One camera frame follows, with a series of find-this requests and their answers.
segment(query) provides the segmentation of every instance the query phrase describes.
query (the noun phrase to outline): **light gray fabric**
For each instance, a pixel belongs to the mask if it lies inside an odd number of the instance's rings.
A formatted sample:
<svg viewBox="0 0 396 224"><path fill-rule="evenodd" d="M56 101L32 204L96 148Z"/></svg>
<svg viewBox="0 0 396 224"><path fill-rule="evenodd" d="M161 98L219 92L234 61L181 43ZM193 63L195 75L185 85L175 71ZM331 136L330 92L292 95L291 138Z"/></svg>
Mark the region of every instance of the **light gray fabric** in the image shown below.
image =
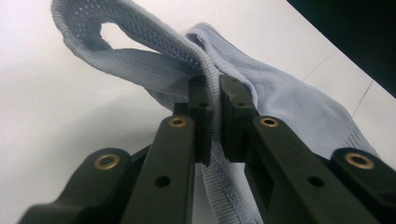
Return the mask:
<svg viewBox="0 0 396 224"><path fill-rule="evenodd" d="M375 153L342 106L296 78L249 58L208 24L197 24L187 38L127 0L53 0L51 11L64 43L76 56L101 71L145 87L169 109L175 102L188 100L191 77L206 77L216 113L211 166L204 167L203 174L219 223L262 223L244 165L228 163L222 153L221 73L241 80L261 115L286 121L319 155L329 158L339 147ZM116 23L129 37L161 54L112 49L100 36L103 22Z"/></svg>

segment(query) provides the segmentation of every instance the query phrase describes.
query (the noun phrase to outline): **white surface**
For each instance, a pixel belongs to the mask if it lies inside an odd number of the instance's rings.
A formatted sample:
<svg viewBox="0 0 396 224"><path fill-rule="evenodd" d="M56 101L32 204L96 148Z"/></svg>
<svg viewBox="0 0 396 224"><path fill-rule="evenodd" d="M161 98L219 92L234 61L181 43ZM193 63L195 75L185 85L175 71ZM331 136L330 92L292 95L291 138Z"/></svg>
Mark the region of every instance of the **white surface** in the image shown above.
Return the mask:
<svg viewBox="0 0 396 224"><path fill-rule="evenodd" d="M184 34L206 21L237 48L318 87L354 116L396 168L396 100L286 1L136 1ZM151 143L170 112L140 87L76 58L53 24L50 1L0 2L0 223L56 199L86 156ZM141 48L114 26L114 48ZM197 174L193 223L214 223Z"/></svg>

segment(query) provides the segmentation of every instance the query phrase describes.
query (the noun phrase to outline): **white table surface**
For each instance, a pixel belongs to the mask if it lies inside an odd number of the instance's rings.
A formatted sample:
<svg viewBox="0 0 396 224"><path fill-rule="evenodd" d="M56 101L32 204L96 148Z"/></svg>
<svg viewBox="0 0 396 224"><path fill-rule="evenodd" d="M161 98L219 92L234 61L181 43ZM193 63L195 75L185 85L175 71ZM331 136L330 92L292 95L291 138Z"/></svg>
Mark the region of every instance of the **white table surface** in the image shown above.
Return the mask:
<svg viewBox="0 0 396 224"><path fill-rule="evenodd" d="M206 21L247 55L318 87L353 116L381 158L396 168L396 100L285 0L138 0L185 34ZM49 203L94 151L134 153L171 113L139 86L101 73L64 45L50 1L0 2L0 223ZM113 48L140 48L115 25ZM193 223L215 223L197 170Z"/></svg>

